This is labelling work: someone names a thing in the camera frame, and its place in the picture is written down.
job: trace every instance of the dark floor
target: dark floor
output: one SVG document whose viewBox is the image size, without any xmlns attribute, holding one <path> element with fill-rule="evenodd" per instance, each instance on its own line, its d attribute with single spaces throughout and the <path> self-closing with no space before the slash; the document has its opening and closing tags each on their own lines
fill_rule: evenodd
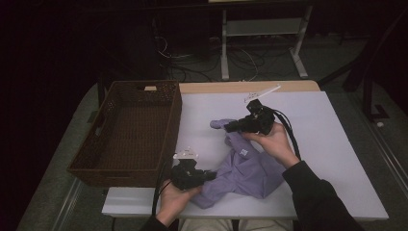
<svg viewBox="0 0 408 231">
<path fill-rule="evenodd" d="M 365 45 L 363 40 L 345 41 L 342 45 L 339 41 L 340 38 L 335 35 L 305 39 L 300 57 L 309 79 L 318 81 L 347 64 L 360 54 Z M 230 81 L 298 80 L 289 55 L 292 44 L 293 38 L 283 37 L 231 39 L 228 49 Z M 212 47 L 214 54 L 206 61 L 195 56 L 174 59 L 172 68 L 167 69 L 168 78 L 181 82 L 220 81 L 219 44 L 216 38 L 212 40 Z M 327 92 L 362 166 L 390 216 L 388 220 L 362 224 L 368 231 L 408 230 L 407 194 L 400 187 L 402 183 L 395 180 L 395 172 L 389 168 L 383 154 L 384 149 L 387 149 L 384 146 L 390 147 L 403 168 L 408 169 L 407 116 L 380 86 L 375 85 L 374 103 L 382 105 L 390 118 L 375 121 L 382 122 L 382 127 L 370 123 L 361 113 L 361 88 L 355 92 L 345 92 L 342 88 L 347 74 L 322 86 L 321 90 Z M 103 190 L 76 185 L 74 178 L 65 171 L 89 128 L 87 120 L 96 110 L 97 93 L 93 87 L 72 118 L 18 230 L 111 230 L 112 218 L 101 214 L 105 199 Z M 71 192 L 73 201 L 66 200 L 68 192 Z M 143 218 L 118 218 L 115 230 L 136 230 L 143 222 Z"/>
</svg>

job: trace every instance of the dark background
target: dark background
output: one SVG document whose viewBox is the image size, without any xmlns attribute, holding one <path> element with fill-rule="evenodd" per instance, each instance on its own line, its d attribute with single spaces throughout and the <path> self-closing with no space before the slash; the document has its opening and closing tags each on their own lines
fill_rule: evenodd
<svg viewBox="0 0 408 231">
<path fill-rule="evenodd" d="M 208 38 L 220 36 L 220 10 L 87 12 L 154 4 L 66 0 L 1 3 L 1 230 L 15 230 L 76 107 L 91 86 L 98 80 L 108 88 L 114 80 L 165 78 L 155 36 L 171 41 L 174 47 L 169 49 L 190 49 L 204 59 Z M 405 5 L 404 1 L 321 1 L 314 8 L 308 36 L 338 33 L 344 39 L 370 37 L 373 45 L 364 51 L 369 57 L 378 38 Z M 282 16 L 297 12 L 301 10 L 292 7 L 280 11 Z M 237 19 L 260 17 L 268 15 L 268 10 L 234 10 L 231 15 Z M 156 27 L 152 27 L 153 18 Z M 405 16 L 370 74 L 392 92 L 391 97 L 407 113 L 403 100 L 408 87 L 406 25 Z M 366 63 L 353 69 L 353 76 L 359 76 Z"/>
</svg>

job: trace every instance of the white logo on cloth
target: white logo on cloth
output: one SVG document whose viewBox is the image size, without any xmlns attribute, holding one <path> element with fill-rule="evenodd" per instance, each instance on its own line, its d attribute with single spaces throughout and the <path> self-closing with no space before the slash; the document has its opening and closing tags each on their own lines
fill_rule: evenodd
<svg viewBox="0 0 408 231">
<path fill-rule="evenodd" d="M 246 156 L 247 153 L 248 153 L 248 151 L 246 151 L 245 149 L 242 149 L 240 154 L 243 155 L 243 156 Z"/>
</svg>

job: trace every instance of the black device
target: black device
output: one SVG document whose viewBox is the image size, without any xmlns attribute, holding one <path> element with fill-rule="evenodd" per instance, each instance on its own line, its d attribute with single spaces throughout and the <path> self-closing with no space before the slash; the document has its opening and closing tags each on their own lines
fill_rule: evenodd
<svg viewBox="0 0 408 231">
<path fill-rule="evenodd" d="M 171 182 L 180 190 L 188 190 L 214 180 L 217 173 L 209 170 L 195 169 L 197 161 L 194 159 L 181 159 L 177 166 L 171 169 Z"/>
<path fill-rule="evenodd" d="M 262 105 L 258 100 L 252 100 L 246 106 L 246 109 L 251 112 L 244 118 L 231 121 L 224 126 L 226 132 L 249 132 L 269 134 L 275 121 L 274 110 Z"/>
</svg>

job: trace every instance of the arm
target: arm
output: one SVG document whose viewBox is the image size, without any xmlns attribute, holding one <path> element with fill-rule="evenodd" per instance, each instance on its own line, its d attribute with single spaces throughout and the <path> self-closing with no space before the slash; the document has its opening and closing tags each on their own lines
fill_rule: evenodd
<svg viewBox="0 0 408 231">
<path fill-rule="evenodd" d="M 320 180 L 305 162 L 300 162 L 289 145 L 285 128 L 274 123 L 270 134 L 245 133 L 259 143 L 287 170 L 283 173 L 293 192 L 293 204 L 303 231 L 363 230 L 348 213 L 332 185 Z"/>
<path fill-rule="evenodd" d="M 150 217 L 140 231 L 168 230 L 167 228 L 183 212 L 190 199 L 201 191 L 201 187 L 180 191 L 173 184 L 169 183 L 169 180 L 166 180 L 163 185 L 165 188 L 161 194 L 160 211 L 155 217 Z"/>
</svg>

